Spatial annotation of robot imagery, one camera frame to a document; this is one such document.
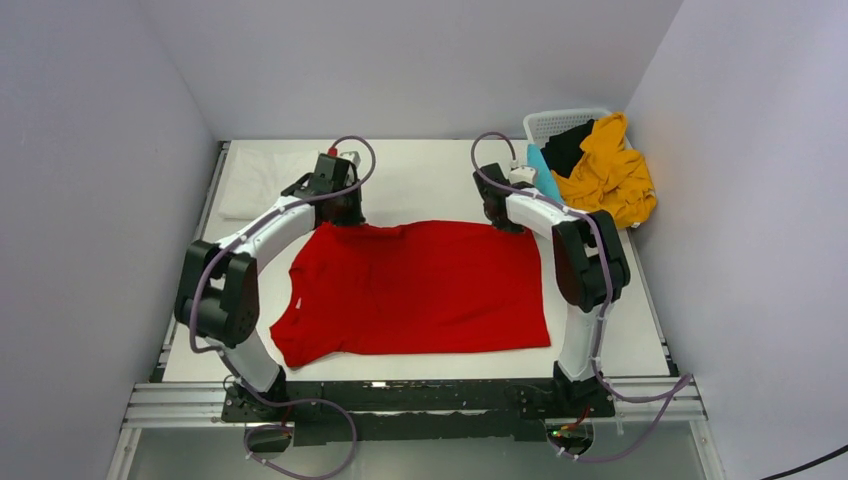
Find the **red t-shirt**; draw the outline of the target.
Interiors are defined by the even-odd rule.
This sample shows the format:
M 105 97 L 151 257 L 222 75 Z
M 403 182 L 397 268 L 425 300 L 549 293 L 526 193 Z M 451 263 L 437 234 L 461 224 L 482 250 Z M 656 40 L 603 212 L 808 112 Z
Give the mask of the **red t-shirt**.
M 270 329 L 285 363 L 335 353 L 470 354 L 550 345 L 529 232 L 468 222 L 319 227 Z

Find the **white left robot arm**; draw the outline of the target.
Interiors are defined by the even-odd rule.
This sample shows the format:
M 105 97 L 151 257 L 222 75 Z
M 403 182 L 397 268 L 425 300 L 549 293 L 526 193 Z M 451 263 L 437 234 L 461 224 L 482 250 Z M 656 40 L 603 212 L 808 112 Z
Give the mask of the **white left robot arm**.
M 216 242 L 195 240 L 186 250 L 174 316 L 188 328 L 191 350 L 217 354 L 261 419 L 279 417 L 289 397 L 286 372 L 257 330 L 259 276 L 318 227 L 364 223 L 359 164 L 358 153 L 330 148 L 258 218 Z

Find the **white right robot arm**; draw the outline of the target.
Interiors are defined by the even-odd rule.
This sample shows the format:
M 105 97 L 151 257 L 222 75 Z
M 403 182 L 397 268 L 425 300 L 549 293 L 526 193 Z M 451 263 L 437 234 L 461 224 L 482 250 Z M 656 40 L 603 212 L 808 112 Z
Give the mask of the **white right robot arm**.
M 618 231 L 603 211 L 573 210 L 534 187 L 509 184 L 501 167 L 475 166 L 474 182 L 484 214 L 500 230 L 530 230 L 550 241 L 558 292 L 569 305 L 555 372 L 564 377 L 551 388 L 557 411 L 574 415 L 585 407 L 590 391 L 612 390 L 601 368 L 601 348 L 608 316 L 631 272 Z

